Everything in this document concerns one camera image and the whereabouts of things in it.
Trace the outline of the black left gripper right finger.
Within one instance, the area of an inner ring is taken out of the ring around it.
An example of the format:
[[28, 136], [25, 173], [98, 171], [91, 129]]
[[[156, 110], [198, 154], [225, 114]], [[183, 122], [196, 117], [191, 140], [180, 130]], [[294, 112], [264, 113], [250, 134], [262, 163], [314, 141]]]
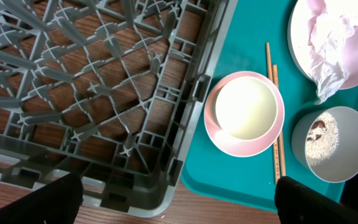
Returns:
[[358, 212], [291, 177], [278, 180], [274, 202], [281, 224], [358, 224]]

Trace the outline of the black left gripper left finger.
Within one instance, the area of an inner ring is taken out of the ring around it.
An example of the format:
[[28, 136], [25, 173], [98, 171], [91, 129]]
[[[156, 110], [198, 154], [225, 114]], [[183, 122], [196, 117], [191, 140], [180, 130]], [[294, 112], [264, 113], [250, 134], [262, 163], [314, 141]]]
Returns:
[[0, 223], [73, 223], [83, 203], [83, 184], [67, 174], [0, 208]]

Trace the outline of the white rice pile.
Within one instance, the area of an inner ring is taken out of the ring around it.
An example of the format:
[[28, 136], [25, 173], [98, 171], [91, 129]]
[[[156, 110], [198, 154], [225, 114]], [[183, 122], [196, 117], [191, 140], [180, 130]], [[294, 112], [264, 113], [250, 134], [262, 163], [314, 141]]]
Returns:
[[318, 140], [306, 141], [305, 155], [310, 166], [316, 166], [329, 159], [339, 144], [339, 130], [335, 117], [331, 113], [324, 112], [315, 121], [317, 120], [325, 123], [327, 131]]

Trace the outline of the grey bowl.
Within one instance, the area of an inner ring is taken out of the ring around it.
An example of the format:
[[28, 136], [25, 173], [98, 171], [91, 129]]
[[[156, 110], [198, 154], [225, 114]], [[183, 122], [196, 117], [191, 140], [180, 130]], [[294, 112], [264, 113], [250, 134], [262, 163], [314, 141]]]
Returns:
[[[331, 113], [337, 121], [339, 144], [329, 159], [310, 166], [305, 155], [306, 137], [316, 118], [324, 112]], [[353, 178], [358, 173], [358, 112], [336, 106], [307, 114], [292, 132], [291, 148], [296, 159], [323, 181], [340, 183]]]

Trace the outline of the brown food scrap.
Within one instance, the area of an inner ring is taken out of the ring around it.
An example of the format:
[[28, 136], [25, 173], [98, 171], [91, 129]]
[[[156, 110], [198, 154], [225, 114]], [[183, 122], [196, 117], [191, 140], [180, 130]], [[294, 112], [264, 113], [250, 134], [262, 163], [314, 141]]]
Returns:
[[325, 134], [326, 131], [327, 128], [325, 123], [321, 120], [317, 120], [312, 124], [310, 130], [308, 131], [306, 140], [307, 141], [318, 140], [322, 137], [322, 135]]

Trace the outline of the cream white cup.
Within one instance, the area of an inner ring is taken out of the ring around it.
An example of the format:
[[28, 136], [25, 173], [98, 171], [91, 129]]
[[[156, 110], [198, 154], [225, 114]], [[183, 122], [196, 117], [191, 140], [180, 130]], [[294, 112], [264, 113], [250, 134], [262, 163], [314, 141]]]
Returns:
[[214, 113], [223, 131], [241, 141], [253, 141], [272, 130], [278, 119], [279, 104], [268, 80], [243, 76], [219, 90]]

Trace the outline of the white napkin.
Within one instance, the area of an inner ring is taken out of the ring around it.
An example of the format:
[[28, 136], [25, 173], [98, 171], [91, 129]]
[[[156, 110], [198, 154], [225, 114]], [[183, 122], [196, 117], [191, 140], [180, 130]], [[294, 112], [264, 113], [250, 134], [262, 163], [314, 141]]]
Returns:
[[317, 105], [333, 96], [350, 76], [344, 66], [347, 39], [358, 30], [358, 0], [325, 0], [308, 40], [306, 74], [316, 84]]

